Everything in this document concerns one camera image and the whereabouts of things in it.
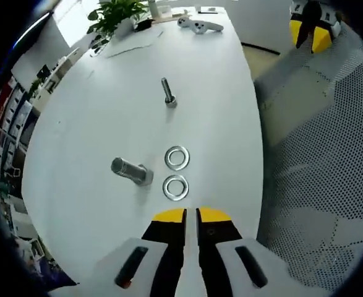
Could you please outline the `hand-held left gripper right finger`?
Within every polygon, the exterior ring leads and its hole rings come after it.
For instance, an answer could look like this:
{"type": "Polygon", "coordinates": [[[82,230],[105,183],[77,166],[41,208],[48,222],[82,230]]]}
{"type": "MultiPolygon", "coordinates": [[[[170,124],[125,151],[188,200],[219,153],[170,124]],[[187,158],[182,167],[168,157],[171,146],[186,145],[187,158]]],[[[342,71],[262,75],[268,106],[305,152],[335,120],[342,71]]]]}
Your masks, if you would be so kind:
{"type": "Polygon", "coordinates": [[[329,296],[292,278],[288,265],[253,238],[244,238],[231,217],[200,207],[197,215],[199,266],[208,296],[329,296]]]}

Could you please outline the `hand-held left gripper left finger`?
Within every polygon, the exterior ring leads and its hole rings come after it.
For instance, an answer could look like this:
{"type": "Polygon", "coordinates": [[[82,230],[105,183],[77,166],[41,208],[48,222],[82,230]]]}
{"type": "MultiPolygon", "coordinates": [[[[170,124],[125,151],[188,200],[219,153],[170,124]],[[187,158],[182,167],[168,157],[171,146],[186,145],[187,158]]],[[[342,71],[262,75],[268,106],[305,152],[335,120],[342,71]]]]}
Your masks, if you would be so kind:
{"type": "Polygon", "coordinates": [[[50,296],[175,296],[184,265],[187,210],[156,214],[140,238],[98,261],[88,278],[50,296]]]}

